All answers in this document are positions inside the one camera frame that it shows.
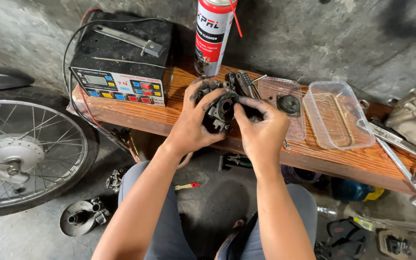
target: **wrench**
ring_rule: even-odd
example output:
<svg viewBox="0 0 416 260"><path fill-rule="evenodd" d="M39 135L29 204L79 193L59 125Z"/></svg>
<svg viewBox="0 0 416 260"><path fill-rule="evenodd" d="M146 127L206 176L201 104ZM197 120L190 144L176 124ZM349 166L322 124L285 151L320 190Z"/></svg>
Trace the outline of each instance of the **wrench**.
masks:
<svg viewBox="0 0 416 260"><path fill-rule="evenodd" d="M396 154L393 152L393 150L391 149L391 147L389 147L389 145L384 140L382 140L382 139L380 139L378 137L376 139L377 139L377 142L384 149L384 151L386 151L386 153L389 155L389 157L397 165L397 167L399 168L399 170L402 171L402 173L404 174L404 176L407 178L407 180L410 182L410 184L413 186L413 188L416 191L416 184L413 183L413 181L412 181L412 174L409 172L409 170L405 167L405 165L401 162L401 160L399 159L399 157L396 156ZM410 202L412 203L412 206L414 206L416 208L416 195L414 195L414 196L412 196L410 198Z"/></svg>
<svg viewBox="0 0 416 260"><path fill-rule="evenodd" d="M412 153L416 156L416 147L409 143L408 141L402 139L401 137L397 136L396 134L391 133L390 131L379 127L373 122L369 122L369 126L372 129L373 134L379 138L384 140L385 142L388 142L390 144L393 144L399 148L402 148L406 150L409 153Z"/></svg>

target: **blue container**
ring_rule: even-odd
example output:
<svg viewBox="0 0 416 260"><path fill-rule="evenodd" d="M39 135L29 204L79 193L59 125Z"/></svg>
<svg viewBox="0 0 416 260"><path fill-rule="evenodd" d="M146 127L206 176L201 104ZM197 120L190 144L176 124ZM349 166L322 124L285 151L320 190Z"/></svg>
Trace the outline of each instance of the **blue container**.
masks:
<svg viewBox="0 0 416 260"><path fill-rule="evenodd" d="M344 180L333 177L331 190L334 199L341 201L362 201L369 193L375 192L375 187L354 180Z"/></svg>

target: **leg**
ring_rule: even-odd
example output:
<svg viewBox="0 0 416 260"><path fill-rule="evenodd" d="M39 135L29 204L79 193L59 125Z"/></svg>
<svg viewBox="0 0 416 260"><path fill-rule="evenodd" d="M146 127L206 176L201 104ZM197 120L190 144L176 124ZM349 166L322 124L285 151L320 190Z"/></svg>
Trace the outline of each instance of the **leg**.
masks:
<svg viewBox="0 0 416 260"><path fill-rule="evenodd" d="M301 219L303 220L304 227L306 228L307 235L311 241L312 247L316 240L317 232L317 204L314 200L314 197L307 191L305 188L296 185L288 184L288 192L292 197L293 203L295 204L296 209L298 210ZM224 248L220 251L220 256L218 260L228 259L228 248L230 241L226 243ZM245 250L240 257L241 260L265 260L263 246L261 244L261 238L259 235L259 221L256 222L256 225L253 231L250 234L245 246Z"/></svg>
<svg viewBox="0 0 416 260"><path fill-rule="evenodd" d="M118 195L118 205L121 204L131 187L145 170L150 161L140 162L131 167L123 176ZM176 193L172 186L166 194L165 203L161 209L160 217L150 242L144 260L195 260L196 257L190 249L182 232L181 220L177 211Z"/></svg>

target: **dirty hand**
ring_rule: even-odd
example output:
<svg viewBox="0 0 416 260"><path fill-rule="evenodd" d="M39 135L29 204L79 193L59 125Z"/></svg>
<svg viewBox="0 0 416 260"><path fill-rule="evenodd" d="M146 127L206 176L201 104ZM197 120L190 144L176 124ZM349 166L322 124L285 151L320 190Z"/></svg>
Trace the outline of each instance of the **dirty hand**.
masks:
<svg viewBox="0 0 416 260"><path fill-rule="evenodd" d="M239 102L263 114L263 121L250 121L243 107L234 105L242 134L243 149L254 167L279 164L280 148L290 126L288 116L264 100L239 97Z"/></svg>
<svg viewBox="0 0 416 260"><path fill-rule="evenodd" d="M164 142L171 152L180 157L226 138L226 133L209 133L202 125L202 121L211 103L227 94L228 90L225 88L216 89L206 94L198 104L195 104L199 97L198 92L207 88L211 83L210 80L203 79L203 77L198 78L185 90L182 112Z"/></svg>

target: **clear plastic container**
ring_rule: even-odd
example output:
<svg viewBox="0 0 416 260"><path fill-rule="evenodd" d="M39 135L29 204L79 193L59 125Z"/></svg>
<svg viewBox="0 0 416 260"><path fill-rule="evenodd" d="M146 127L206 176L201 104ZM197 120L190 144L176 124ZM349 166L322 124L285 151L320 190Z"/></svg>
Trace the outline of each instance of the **clear plastic container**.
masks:
<svg viewBox="0 0 416 260"><path fill-rule="evenodd" d="M346 82L313 82L303 103L317 144L323 149L355 149L375 143L359 101Z"/></svg>
<svg viewBox="0 0 416 260"><path fill-rule="evenodd" d="M267 99L273 106L277 106L277 95L292 95L298 99L300 104L303 104L301 85L296 81L265 77L258 81L258 90L263 99ZM305 117L302 105L299 109L299 116L288 117L290 119L290 127L285 137L287 141L302 141L306 139Z"/></svg>

